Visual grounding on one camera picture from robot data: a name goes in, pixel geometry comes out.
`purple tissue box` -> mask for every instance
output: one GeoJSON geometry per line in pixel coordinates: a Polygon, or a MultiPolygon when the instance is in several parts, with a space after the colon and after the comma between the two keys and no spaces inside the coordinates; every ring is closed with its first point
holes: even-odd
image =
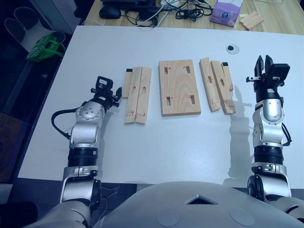
{"type": "Polygon", "coordinates": [[[218,0],[214,6],[211,22],[233,27],[241,11],[243,0],[218,0]]]}

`wooden block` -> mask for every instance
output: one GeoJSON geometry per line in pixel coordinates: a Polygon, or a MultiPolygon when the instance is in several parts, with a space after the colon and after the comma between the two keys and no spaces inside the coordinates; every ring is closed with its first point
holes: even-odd
{"type": "Polygon", "coordinates": [[[250,20],[245,21],[245,23],[243,24],[243,27],[247,27],[249,24],[251,24],[253,21],[255,21],[256,19],[258,19],[259,17],[260,17],[260,15],[256,14],[250,20]]]}
{"type": "Polygon", "coordinates": [[[138,124],[145,124],[147,121],[151,70],[149,67],[142,68],[135,118],[135,122],[138,124]]]}
{"type": "Polygon", "coordinates": [[[204,87],[208,99],[210,111],[216,111],[221,108],[219,93],[215,83],[214,75],[211,69],[209,58],[203,58],[199,62],[203,77],[204,87]]]}
{"type": "Polygon", "coordinates": [[[124,121],[125,124],[130,124],[135,122],[141,75],[142,75],[141,67],[133,68],[130,90],[129,90],[129,98],[127,103],[127,109],[125,112],[125,121],[124,121]]]}
{"type": "Polygon", "coordinates": [[[256,18],[254,21],[247,24],[245,26],[245,29],[247,31],[249,31],[249,30],[253,29],[253,27],[257,26],[259,23],[262,23],[263,21],[264,21],[264,18],[262,18],[261,16],[258,16],[258,18],[256,18]]]}
{"type": "Polygon", "coordinates": [[[223,68],[223,72],[224,72],[224,76],[228,82],[228,88],[230,91],[233,90],[233,83],[232,83],[232,78],[231,78],[231,74],[230,74],[230,69],[228,66],[227,62],[223,62],[222,63],[222,68],[223,68]]]}
{"type": "Polygon", "coordinates": [[[228,83],[224,77],[223,69],[220,65],[220,61],[211,61],[211,67],[215,77],[215,81],[218,88],[219,98],[225,114],[236,113],[234,102],[229,92],[228,83]]]}
{"type": "Polygon", "coordinates": [[[129,97],[130,92],[130,83],[131,83],[131,77],[132,77],[132,69],[127,69],[125,72],[125,79],[124,79],[124,87],[123,87],[123,98],[129,97]]]}
{"type": "Polygon", "coordinates": [[[192,60],[160,61],[162,116],[200,114],[192,60]]]}
{"type": "Polygon", "coordinates": [[[255,15],[257,15],[258,13],[256,11],[251,12],[247,17],[244,17],[242,20],[239,21],[239,23],[242,25],[244,24],[246,21],[252,19],[255,15]]]}

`mortise slot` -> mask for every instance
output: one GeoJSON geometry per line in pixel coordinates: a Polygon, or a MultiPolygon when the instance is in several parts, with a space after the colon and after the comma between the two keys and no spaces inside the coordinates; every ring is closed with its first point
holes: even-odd
{"type": "Polygon", "coordinates": [[[171,99],[169,96],[167,97],[167,105],[171,105],[171,99]]]}
{"type": "Polygon", "coordinates": [[[195,104],[194,95],[191,95],[191,96],[190,96],[190,99],[191,99],[191,103],[192,103],[192,104],[195,104]]]}

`white table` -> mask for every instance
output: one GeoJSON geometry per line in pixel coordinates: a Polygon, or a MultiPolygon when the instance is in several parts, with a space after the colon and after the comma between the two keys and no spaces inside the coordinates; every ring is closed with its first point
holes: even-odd
{"type": "MultiPolygon", "coordinates": [[[[246,187],[253,162],[252,114],[255,93],[246,83],[254,74],[259,55],[291,67],[285,86],[284,123],[292,136],[284,148],[284,165],[292,188],[304,188],[304,37],[265,32],[135,27],[78,26],[56,75],[19,177],[61,180],[67,165],[68,140],[51,125],[51,115],[75,108],[92,98],[98,76],[113,79],[114,90],[124,83],[125,70],[151,67],[152,80],[147,124],[125,125],[127,100],[111,108],[104,118],[99,151],[99,175],[103,182],[148,183],[208,181],[246,187]],[[236,44],[237,55],[226,51],[236,44]],[[199,60],[228,62],[235,90],[237,113],[211,113],[207,104],[199,60]],[[161,117],[158,64],[160,60],[193,59],[201,115],[161,117]]],[[[57,118],[70,131],[73,114],[57,118]]]]}

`computer mouse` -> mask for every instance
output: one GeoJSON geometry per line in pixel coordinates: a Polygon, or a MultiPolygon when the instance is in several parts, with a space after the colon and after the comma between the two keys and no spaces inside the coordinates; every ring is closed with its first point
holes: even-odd
{"type": "Polygon", "coordinates": [[[114,6],[104,6],[99,11],[99,16],[105,19],[119,19],[121,15],[120,9],[114,6]]]}

